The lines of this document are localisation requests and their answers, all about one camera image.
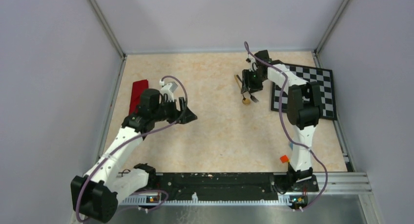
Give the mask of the gold spoon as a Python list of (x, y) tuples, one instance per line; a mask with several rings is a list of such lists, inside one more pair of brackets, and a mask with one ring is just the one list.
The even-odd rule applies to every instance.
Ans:
[[(239, 78), (238, 75), (234, 75), (234, 79), (235, 79), (240, 91), (242, 91), (242, 81), (241, 81), (241, 79)], [(250, 105), (251, 101), (245, 97), (244, 93), (241, 93), (241, 95), (242, 95), (242, 103), (244, 105)]]

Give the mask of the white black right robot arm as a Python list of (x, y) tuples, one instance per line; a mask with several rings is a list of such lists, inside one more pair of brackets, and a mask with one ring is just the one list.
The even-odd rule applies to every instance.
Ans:
[(299, 191), (313, 173), (313, 135), (323, 114), (320, 86), (315, 81), (298, 77), (280, 60), (273, 61), (267, 50), (249, 53), (246, 62), (249, 67), (242, 71), (242, 94), (261, 91), (263, 82), (270, 80), (280, 87), (280, 98), (287, 95), (287, 118), (294, 129), (294, 136), (288, 136), (292, 155), (286, 184), (289, 189)]

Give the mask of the red cloth napkin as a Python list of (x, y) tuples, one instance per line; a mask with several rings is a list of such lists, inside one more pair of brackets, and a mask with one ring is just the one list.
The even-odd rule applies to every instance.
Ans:
[(129, 114), (136, 112), (136, 107), (140, 103), (141, 94), (149, 88), (148, 80), (135, 81), (132, 84)]

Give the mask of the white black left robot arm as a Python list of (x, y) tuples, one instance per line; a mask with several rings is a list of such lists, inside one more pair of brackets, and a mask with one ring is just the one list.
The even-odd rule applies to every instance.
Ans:
[(144, 90), (136, 110), (124, 118), (106, 152), (82, 176), (72, 179), (71, 197), (77, 221), (94, 219), (107, 223), (129, 195), (140, 188), (153, 190), (157, 179), (144, 169), (134, 168), (122, 178), (117, 177), (119, 170), (148, 135), (196, 119), (187, 106), (187, 94), (175, 99), (173, 91), (165, 87)]

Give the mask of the dark metal fork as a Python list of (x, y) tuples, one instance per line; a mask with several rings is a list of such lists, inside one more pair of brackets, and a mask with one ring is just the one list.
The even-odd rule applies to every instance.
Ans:
[[(254, 103), (258, 103), (259, 102), (259, 100), (252, 93), (250, 93), (248, 90), (246, 92), (249, 94), (249, 100), (251, 102), (254, 102)], [(244, 93), (245, 94), (244, 89), (243, 89), (243, 81), (242, 81), (242, 91), (241, 91), (241, 93)]]

